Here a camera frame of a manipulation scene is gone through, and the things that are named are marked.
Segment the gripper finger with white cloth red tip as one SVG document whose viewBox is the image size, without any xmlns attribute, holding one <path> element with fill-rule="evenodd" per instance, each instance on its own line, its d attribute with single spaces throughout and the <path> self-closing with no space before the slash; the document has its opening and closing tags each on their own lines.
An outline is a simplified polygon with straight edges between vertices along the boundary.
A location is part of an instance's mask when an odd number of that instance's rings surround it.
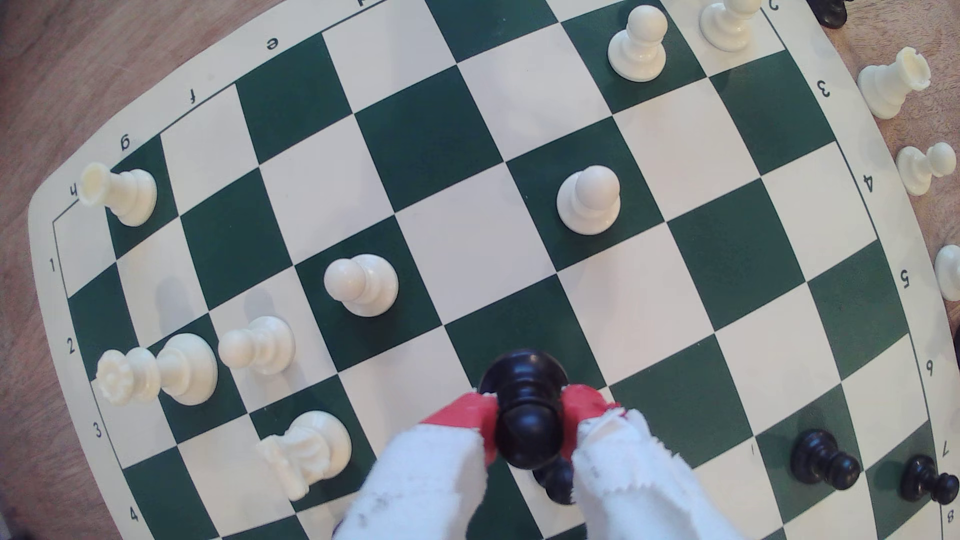
<svg viewBox="0 0 960 540">
<path fill-rule="evenodd" d="M 498 398 L 469 391 L 394 436 L 335 539 L 465 539 L 497 459 Z"/>
<path fill-rule="evenodd" d="M 560 401 L 561 453 L 588 539 L 743 538 L 642 412 L 585 384 L 564 387 Z"/>
</svg>

